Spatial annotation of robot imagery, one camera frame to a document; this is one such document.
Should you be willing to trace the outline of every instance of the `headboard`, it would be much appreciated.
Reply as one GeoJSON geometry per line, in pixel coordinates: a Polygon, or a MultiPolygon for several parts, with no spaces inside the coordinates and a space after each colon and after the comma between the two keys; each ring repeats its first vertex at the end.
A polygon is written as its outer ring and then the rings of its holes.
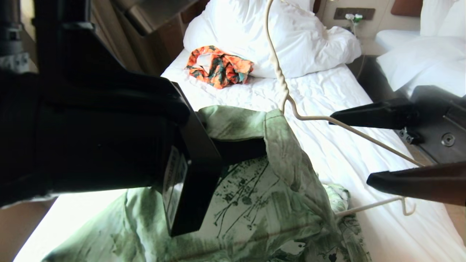
{"type": "MultiPolygon", "coordinates": [[[[184,24],[191,22],[196,16],[200,15],[206,8],[209,0],[199,0],[194,5],[181,12],[181,20],[184,24]]],[[[319,11],[321,0],[315,0],[313,12],[316,14],[319,11]]]]}
{"type": "Polygon", "coordinates": [[[391,14],[420,17],[422,0],[395,0],[391,8],[391,14]]]}

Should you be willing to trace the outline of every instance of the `wire hanger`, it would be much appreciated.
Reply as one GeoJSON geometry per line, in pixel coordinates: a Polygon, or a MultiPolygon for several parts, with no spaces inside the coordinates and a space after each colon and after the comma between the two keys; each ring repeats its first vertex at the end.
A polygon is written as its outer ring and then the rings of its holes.
{"type": "MultiPolygon", "coordinates": [[[[378,146],[381,146],[383,147],[384,149],[398,155],[399,157],[419,166],[419,167],[422,167],[424,166],[423,164],[419,163],[418,161],[414,160],[414,159],[411,159],[410,157],[398,152],[397,150],[387,146],[386,144],[376,140],[376,139],[373,139],[372,137],[356,130],[355,128],[341,122],[341,121],[338,121],[332,117],[328,117],[328,116],[301,116],[299,113],[298,113],[298,109],[296,107],[296,102],[294,101],[294,99],[290,96],[289,94],[289,89],[288,89],[288,85],[287,85],[287,82],[285,81],[285,76],[283,75],[283,72],[280,68],[280,63],[278,61],[278,57],[277,57],[277,53],[275,52],[275,48],[274,48],[274,45],[272,43],[272,40],[270,39],[270,33],[268,31],[268,15],[269,15],[269,12],[270,12],[270,7],[272,6],[272,3],[273,3],[274,0],[267,0],[267,5],[266,5],[266,13],[265,13],[265,23],[264,23],[264,27],[265,27],[265,31],[266,31],[266,36],[267,36],[267,41],[268,41],[268,46],[270,48],[270,53],[271,53],[271,56],[270,56],[270,62],[272,63],[272,65],[274,66],[274,70],[275,70],[275,74],[277,75],[277,79],[279,81],[279,84],[280,86],[283,88],[283,96],[280,100],[280,111],[282,111],[282,113],[284,114],[285,113],[285,103],[288,101],[290,102],[291,104],[291,107],[293,109],[293,115],[298,119],[298,120],[301,120],[301,121],[310,121],[310,120],[325,120],[325,121],[329,121],[333,124],[336,124],[340,127],[343,127],[344,129],[346,130],[349,130],[351,132],[353,132],[354,134],[356,135],[359,135],[360,137],[363,137],[367,140],[369,140],[370,142],[373,142],[375,143],[376,145],[378,146]]],[[[387,199],[387,200],[383,200],[383,201],[379,201],[379,202],[375,202],[373,204],[370,204],[370,205],[366,205],[366,206],[362,206],[362,207],[355,207],[355,208],[351,208],[351,209],[348,209],[346,211],[343,211],[343,212],[338,212],[336,213],[336,215],[338,216],[345,216],[345,215],[349,215],[349,214],[355,214],[355,213],[358,213],[358,212],[361,212],[361,211],[364,211],[364,210],[368,210],[368,209],[371,209],[373,207],[378,207],[378,206],[381,206],[381,205],[385,205],[385,204],[388,204],[388,203],[391,203],[391,202],[395,202],[395,201],[398,201],[400,200],[401,201],[401,204],[402,204],[402,207],[403,207],[403,214],[405,216],[409,216],[409,215],[412,215],[415,210],[416,210],[416,204],[414,204],[414,207],[413,207],[413,210],[410,211],[410,212],[407,212],[406,211],[406,201],[405,201],[405,197],[403,196],[398,196],[398,197],[394,197],[394,198],[391,198],[391,199],[387,199]]]]}

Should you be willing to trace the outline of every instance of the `power outlet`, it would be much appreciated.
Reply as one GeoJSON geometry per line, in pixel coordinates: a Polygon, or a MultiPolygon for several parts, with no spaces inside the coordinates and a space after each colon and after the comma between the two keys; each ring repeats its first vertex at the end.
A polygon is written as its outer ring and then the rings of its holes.
{"type": "Polygon", "coordinates": [[[354,8],[354,7],[348,7],[348,8],[337,8],[335,10],[335,15],[333,16],[334,20],[345,20],[345,15],[346,14],[362,14],[363,15],[363,20],[372,20],[374,17],[374,13],[376,12],[375,8],[354,8]]]}

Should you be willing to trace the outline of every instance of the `orange floral cloth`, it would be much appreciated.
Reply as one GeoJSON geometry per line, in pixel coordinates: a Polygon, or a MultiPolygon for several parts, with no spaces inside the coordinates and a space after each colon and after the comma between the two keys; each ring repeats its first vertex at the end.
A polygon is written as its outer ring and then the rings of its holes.
{"type": "Polygon", "coordinates": [[[228,84],[247,83],[247,76],[253,71],[254,63],[239,56],[224,53],[215,46],[205,46],[191,52],[186,69],[198,80],[222,89],[228,84]],[[196,67],[200,55],[212,54],[209,72],[196,67]]]}

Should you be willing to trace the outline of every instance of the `green patterned fabric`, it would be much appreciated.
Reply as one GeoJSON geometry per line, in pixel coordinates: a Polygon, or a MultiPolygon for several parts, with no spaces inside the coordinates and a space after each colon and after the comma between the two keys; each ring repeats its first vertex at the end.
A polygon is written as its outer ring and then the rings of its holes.
{"type": "Polygon", "coordinates": [[[160,193],[130,189],[44,261],[370,261],[356,217],[334,215],[348,191],[320,183],[280,111],[199,112],[210,137],[264,138],[267,156],[226,169],[198,232],[169,237],[160,193]]]}

